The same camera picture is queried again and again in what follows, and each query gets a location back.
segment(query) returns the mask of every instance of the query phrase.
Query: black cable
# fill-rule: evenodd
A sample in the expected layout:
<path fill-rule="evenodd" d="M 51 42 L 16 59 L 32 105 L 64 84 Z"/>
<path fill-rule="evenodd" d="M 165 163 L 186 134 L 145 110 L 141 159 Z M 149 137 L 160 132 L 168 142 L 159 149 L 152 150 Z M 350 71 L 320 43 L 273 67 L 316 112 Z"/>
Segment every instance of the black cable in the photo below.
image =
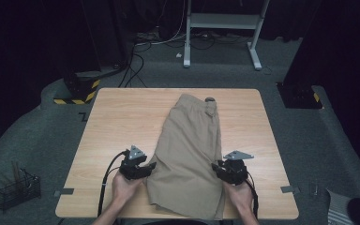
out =
<path fill-rule="evenodd" d="M 145 34 L 145 37 L 137 36 L 137 38 L 140 39 L 140 40 L 136 39 L 137 44 L 145 44 L 147 42 L 151 43 L 151 41 L 160 41 L 159 37 L 157 37 L 156 34 Z"/>
<path fill-rule="evenodd" d="M 157 19 L 157 26 L 159 26 L 160 19 L 162 18 L 163 13 L 165 13 L 166 3 L 168 3 L 168 0 L 165 0 L 165 3 L 163 4 L 162 12 L 160 13 L 159 18 Z"/>
<path fill-rule="evenodd" d="M 239 40 L 241 38 L 241 36 L 238 36 L 238 37 L 235 37 L 234 39 L 232 40 L 221 40 L 221 39 L 225 39 L 224 36 L 220 36 L 220 37 L 216 37 L 216 41 L 217 43 L 219 44 L 233 44 L 233 43 L 236 43 L 237 40 Z"/>
<path fill-rule="evenodd" d="M 142 45 L 144 45 L 144 44 L 148 44 L 148 47 L 147 47 L 146 49 L 143 49 L 143 50 L 135 51 L 135 53 L 145 52 L 145 51 L 151 49 L 151 47 L 153 46 L 153 45 L 151 44 L 151 41 L 147 41 L 147 42 L 144 42 L 144 43 L 139 43 L 139 44 L 137 44 L 136 46 L 142 46 Z"/>
<path fill-rule="evenodd" d="M 142 83 L 142 85 L 144 85 L 144 87 L 147 88 L 147 85 L 145 85 L 145 83 L 144 83 L 143 80 L 139 77 L 139 75 L 137 75 L 137 78 L 138 78 L 139 81 Z"/>
<path fill-rule="evenodd" d="M 264 72 L 264 69 L 267 68 L 269 70 L 269 72 Z M 263 67 L 262 68 L 262 73 L 264 75 L 271 75 L 271 73 L 273 72 L 273 69 L 271 69 L 270 67 Z"/>
<path fill-rule="evenodd" d="M 131 80 L 133 80 L 133 78 L 134 77 L 138 77 L 140 80 L 141 80 L 141 78 L 138 76 L 138 74 L 139 74 L 139 72 L 140 72 L 140 70 L 142 70 L 142 68 L 144 67 L 144 59 L 139 55 L 139 54 L 134 54 L 135 56 L 138 56 L 140 59 L 142 59 L 142 65 L 140 66 L 140 68 L 137 70 L 137 72 L 135 72 L 135 74 L 133 74 L 131 77 L 130 77 L 130 79 L 127 81 L 127 83 L 125 84 L 125 87 L 127 87 L 128 86 L 128 84 L 131 82 Z"/>
<path fill-rule="evenodd" d="M 194 45 L 192 44 L 189 44 L 192 48 L 196 49 L 196 50 L 208 50 L 210 48 L 212 48 L 215 43 L 216 43 L 216 39 L 214 36 L 212 36 L 209 32 L 207 34 L 198 34 L 195 36 L 195 38 L 199 39 L 199 40 L 203 40 L 203 41 L 210 41 L 210 40 L 213 40 L 211 42 L 211 44 L 205 48 L 199 48 L 199 47 L 195 47 Z"/>
<path fill-rule="evenodd" d="M 150 35 L 148 33 L 137 33 L 136 38 L 141 38 L 141 39 L 148 39 L 147 37 L 149 37 Z"/>
<path fill-rule="evenodd" d="M 167 0 L 165 0 L 164 6 L 163 6 L 163 9 L 162 9 L 162 13 L 161 13 L 159 19 L 157 20 L 157 23 L 159 23 L 159 20 L 160 20 L 160 18 L 162 17 L 164 11 L 165 11 L 166 3 L 167 3 Z M 177 37 L 177 35 L 180 33 L 181 27 L 182 27 L 182 25 L 183 25 L 185 10 L 186 10 L 186 0 L 183 1 L 183 10 L 182 10 L 183 13 L 182 13 L 182 16 L 181 16 L 181 22 L 180 22 L 179 29 L 177 30 L 176 34 L 175 34 L 172 38 L 170 38 L 170 39 L 168 39 L 168 40 L 158 41 L 158 42 L 155 42 L 155 41 L 153 41 L 153 40 L 149 40 L 148 38 L 145 38 L 145 37 L 138 37 L 138 38 L 147 39 L 148 42 L 149 42 L 151 45 L 153 45 L 153 44 L 168 43 L 168 42 L 171 42 L 171 41 L 173 41 L 173 40 L 177 40 L 177 39 L 185 36 L 185 35 L 183 35 L 183 36 L 181 36 L 181 37 Z"/>
<path fill-rule="evenodd" d="M 118 87 L 121 87 L 122 83 L 124 82 L 124 80 L 128 74 L 131 62 L 133 61 L 133 53 L 134 53 L 134 45 L 133 45 L 133 48 L 131 49 L 130 60 L 127 63 L 127 71 L 125 72 L 124 76 L 122 77 L 122 81 L 119 83 Z"/>
<path fill-rule="evenodd" d="M 136 71 L 134 71 L 134 69 L 132 67 L 130 67 L 130 78 L 132 76 L 132 73 L 135 74 Z"/>
<path fill-rule="evenodd" d="M 258 218 L 258 210 L 259 210 L 259 196 L 257 195 L 256 192 L 256 188 L 254 186 L 254 181 L 253 181 L 253 177 L 250 175 L 249 172 L 247 172 L 247 174 L 249 174 L 250 179 L 252 180 L 252 184 L 250 184 L 248 182 L 248 180 L 245 180 L 245 182 L 247 183 L 247 185 L 250 187 L 251 191 L 252 191 L 252 196 L 253 196 L 253 214 L 255 215 L 256 218 Z"/>
<path fill-rule="evenodd" d="M 64 221 L 64 218 L 60 219 L 60 221 L 58 221 L 57 225 L 62 224 L 62 223 L 63 223 L 63 221 Z"/>
<path fill-rule="evenodd" d="M 103 208 L 104 192 L 105 192 L 105 187 L 107 186 L 107 179 L 108 179 L 108 175 L 110 174 L 110 168 L 113 165 L 113 163 L 116 161 L 116 159 L 119 158 L 121 155 L 124 155 L 125 153 L 126 153 L 126 151 L 123 151 L 123 152 L 119 153 L 118 155 L 116 155 L 116 157 L 114 157 L 113 160 L 111 161 L 110 166 L 107 168 L 107 171 L 103 178 L 103 182 L 101 183 L 100 200 L 98 202 L 97 216 L 101 215 L 101 211 Z"/>
<path fill-rule="evenodd" d="M 171 42 L 179 42 L 179 43 L 181 43 L 181 45 L 179 45 L 179 46 L 173 46 L 173 45 L 170 45 L 169 42 L 168 42 L 168 43 L 164 43 L 164 44 L 165 44 L 166 46 L 169 46 L 169 47 L 175 48 L 175 49 L 177 49 L 177 48 L 183 48 L 184 45 L 186 44 L 186 43 L 184 42 L 184 40 L 182 40 L 182 41 L 171 41 Z"/>
<path fill-rule="evenodd" d="M 110 174 L 111 172 L 113 172 L 114 170 L 117 170 L 117 169 L 119 169 L 119 167 L 113 168 L 112 170 L 110 170 L 110 171 L 108 172 L 108 174 Z"/>
<path fill-rule="evenodd" d="M 242 37 L 242 36 L 239 36 L 239 37 L 236 37 L 235 39 L 233 40 L 219 40 L 219 39 L 216 39 L 216 43 L 217 44 L 239 44 L 239 43 L 243 43 L 243 42 L 246 42 L 248 40 L 250 40 L 251 37 Z"/>
<path fill-rule="evenodd" d="M 80 80 L 82 81 L 96 81 L 96 80 L 101 80 L 103 78 L 107 78 L 107 77 L 111 77 L 113 75 L 116 75 L 122 71 L 124 71 L 124 69 L 126 68 L 126 65 L 124 66 L 121 66 L 120 68 L 114 70 L 114 71 L 111 71 L 111 72 L 108 72 L 108 73 L 105 73 L 105 74 L 102 74 L 102 75 L 98 75 L 96 77 L 91 77 L 91 78 L 88 78 L 88 77 L 79 77 Z"/>

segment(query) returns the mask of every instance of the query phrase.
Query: dark background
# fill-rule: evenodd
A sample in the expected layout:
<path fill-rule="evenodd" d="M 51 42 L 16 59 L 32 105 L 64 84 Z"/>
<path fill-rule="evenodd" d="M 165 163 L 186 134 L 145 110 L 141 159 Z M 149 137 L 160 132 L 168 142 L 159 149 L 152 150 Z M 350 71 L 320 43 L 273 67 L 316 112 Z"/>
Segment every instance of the dark background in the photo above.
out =
<path fill-rule="evenodd" d="M 81 1 L 71 2 L 74 7 L 70 15 L 76 15 L 75 20 L 62 21 L 68 23 L 68 29 L 53 37 L 63 40 L 61 37 L 68 37 L 68 33 L 76 30 L 79 35 L 69 43 L 86 43 L 82 46 L 92 52 L 93 47 L 87 44 L 90 36 L 82 8 L 76 7 Z M 177 29 L 179 17 L 174 15 L 181 15 L 183 6 L 182 1 L 168 2 L 159 28 L 163 38 Z M 208 0 L 203 10 L 213 12 L 219 8 L 223 12 L 250 13 L 258 11 L 261 5 L 258 0 L 245 0 L 244 5 L 251 7 L 239 7 L 237 0 L 220 7 L 219 2 Z M 139 14 L 135 19 L 141 25 L 137 28 L 143 32 L 154 27 L 164 1 L 134 0 L 133 3 Z M 203 1 L 195 0 L 194 5 L 196 9 L 202 8 Z M 49 18 L 45 17 L 46 12 L 43 1 L 0 0 L 0 137 L 15 120 L 38 106 L 40 92 L 46 85 L 63 78 L 49 49 L 49 35 L 44 33 L 45 20 Z M 360 0 L 271 0 L 261 38 L 276 37 L 284 37 L 285 41 L 304 38 L 291 66 L 292 74 L 288 76 L 294 83 L 324 87 L 360 157 Z M 68 67 L 74 70 L 69 59 L 75 53 L 64 52 Z"/>

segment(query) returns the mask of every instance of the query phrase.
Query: pen holder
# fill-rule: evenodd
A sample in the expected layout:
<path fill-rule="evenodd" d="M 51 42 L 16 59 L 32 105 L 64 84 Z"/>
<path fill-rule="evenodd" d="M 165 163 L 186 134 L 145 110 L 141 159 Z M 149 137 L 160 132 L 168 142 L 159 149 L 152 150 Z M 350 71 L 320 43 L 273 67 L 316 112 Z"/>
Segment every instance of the pen holder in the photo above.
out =
<path fill-rule="evenodd" d="M 36 197 L 41 198 L 40 177 L 27 174 L 18 182 L 0 188 L 0 209 L 5 212 Z"/>

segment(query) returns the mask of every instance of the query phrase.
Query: human hand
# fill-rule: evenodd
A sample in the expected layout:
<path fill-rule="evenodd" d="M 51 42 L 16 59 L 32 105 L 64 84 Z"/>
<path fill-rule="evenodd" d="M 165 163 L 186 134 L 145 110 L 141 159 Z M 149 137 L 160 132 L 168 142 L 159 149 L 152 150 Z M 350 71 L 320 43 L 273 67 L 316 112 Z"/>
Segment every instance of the human hand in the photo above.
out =
<path fill-rule="evenodd" d="M 244 224 L 259 224 L 252 210 L 252 190 L 246 182 L 237 186 L 223 182 L 223 186 Z"/>
<path fill-rule="evenodd" d="M 127 180 L 123 174 L 117 172 L 112 180 L 112 202 L 126 204 L 142 181 L 142 179 Z"/>
<path fill-rule="evenodd" d="M 112 201 L 104 212 L 94 221 L 93 225 L 111 225 L 115 222 L 122 208 L 133 197 L 142 179 L 127 180 L 117 172 L 112 180 Z"/>
<path fill-rule="evenodd" d="M 223 182 L 223 186 L 235 207 L 251 210 L 253 195 L 250 186 L 247 183 L 244 182 L 240 185 L 233 186 L 227 182 Z"/>

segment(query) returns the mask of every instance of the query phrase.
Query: black curtain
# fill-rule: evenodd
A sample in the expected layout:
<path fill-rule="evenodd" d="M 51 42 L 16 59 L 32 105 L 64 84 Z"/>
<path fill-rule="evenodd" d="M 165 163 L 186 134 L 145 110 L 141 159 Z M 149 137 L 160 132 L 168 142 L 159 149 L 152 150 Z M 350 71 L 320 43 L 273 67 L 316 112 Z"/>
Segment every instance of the black curtain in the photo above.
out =
<path fill-rule="evenodd" d="M 271 0 L 260 38 L 284 41 L 305 36 L 321 0 Z"/>
<path fill-rule="evenodd" d="M 332 57 L 320 67 L 320 79 L 331 104 L 360 157 L 360 0 L 343 0 L 339 26 L 330 42 Z M 322 10 L 333 11 L 325 3 Z"/>
<path fill-rule="evenodd" d="M 360 157 L 360 0 L 322 0 L 284 84 L 323 86 Z"/>
<path fill-rule="evenodd" d="M 40 103 L 40 93 L 61 77 L 35 29 L 29 10 L 39 1 L 0 0 L 0 137 L 20 116 Z"/>

